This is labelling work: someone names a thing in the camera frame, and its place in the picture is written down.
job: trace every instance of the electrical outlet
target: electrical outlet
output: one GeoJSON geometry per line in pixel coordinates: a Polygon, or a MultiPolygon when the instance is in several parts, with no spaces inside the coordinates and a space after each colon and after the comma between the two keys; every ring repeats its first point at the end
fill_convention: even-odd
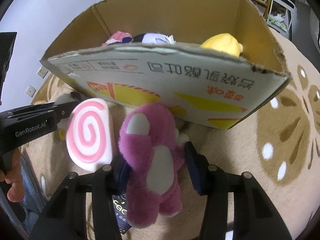
{"type": "Polygon", "coordinates": [[[38,71],[37,74],[38,74],[40,77],[44,78],[44,77],[47,75],[48,72],[49,72],[49,70],[47,70],[44,66],[42,66],[42,67],[39,69],[39,71],[38,71]]]}
{"type": "Polygon", "coordinates": [[[36,89],[33,86],[29,85],[28,89],[26,90],[26,94],[32,98],[35,92],[36,92],[36,89]]]}

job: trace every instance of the human hand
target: human hand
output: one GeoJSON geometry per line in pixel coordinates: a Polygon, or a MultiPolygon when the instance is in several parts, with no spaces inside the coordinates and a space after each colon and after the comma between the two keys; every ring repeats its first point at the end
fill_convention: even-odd
{"type": "Polygon", "coordinates": [[[11,170],[9,170],[6,175],[0,170],[0,181],[12,184],[7,194],[7,197],[11,202],[20,202],[24,198],[24,187],[20,172],[20,150],[17,148],[12,154],[11,170]]]}

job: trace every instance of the plush toy leg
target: plush toy leg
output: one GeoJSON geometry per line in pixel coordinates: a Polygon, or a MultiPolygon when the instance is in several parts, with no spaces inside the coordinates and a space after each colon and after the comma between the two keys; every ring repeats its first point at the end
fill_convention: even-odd
{"type": "Polygon", "coordinates": [[[127,220],[134,228],[146,228],[154,224],[159,213],[161,196],[139,188],[127,189],[127,220]]]}
{"type": "Polygon", "coordinates": [[[172,195],[160,204],[159,212],[166,217],[174,217],[181,211],[182,202],[180,200],[180,188],[177,184],[176,189],[172,193],[172,195]]]}

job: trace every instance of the yellow plush toy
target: yellow plush toy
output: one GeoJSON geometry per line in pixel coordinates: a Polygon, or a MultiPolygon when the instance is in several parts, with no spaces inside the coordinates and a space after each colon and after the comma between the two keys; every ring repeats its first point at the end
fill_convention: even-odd
{"type": "Polygon", "coordinates": [[[229,33],[215,35],[202,43],[201,47],[223,51],[236,57],[239,57],[239,55],[243,52],[242,44],[239,43],[236,38],[229,33]]]}

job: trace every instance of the pink plush toy in box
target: pink plush toy in box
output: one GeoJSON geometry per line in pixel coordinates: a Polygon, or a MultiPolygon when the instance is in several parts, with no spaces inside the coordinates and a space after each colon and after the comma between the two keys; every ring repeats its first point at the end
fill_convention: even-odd
{"type": "Polygon", "coordinates": [[[159,213],[172,217],[182,210],[177,171],[184,163],[186,141],[161,104],[140,106],[124,120],[119,149],[132,167],[126,191],[131,226],[145,228],[159,213]]]}

